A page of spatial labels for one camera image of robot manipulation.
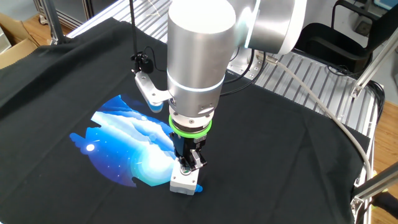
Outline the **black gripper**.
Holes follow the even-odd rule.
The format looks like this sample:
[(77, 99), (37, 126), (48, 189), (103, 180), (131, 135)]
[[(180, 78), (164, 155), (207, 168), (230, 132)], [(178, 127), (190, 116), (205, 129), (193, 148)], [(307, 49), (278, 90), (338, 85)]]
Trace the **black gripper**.
[(201, 149), (206, 143), (206, 134), (199, 138), (185, 138), (177, 133), (171, 133), (170, 138), (174, 144), (174, 153), (178, 157), (181, 173), (201, 169), (207, 161), (201, 155)]

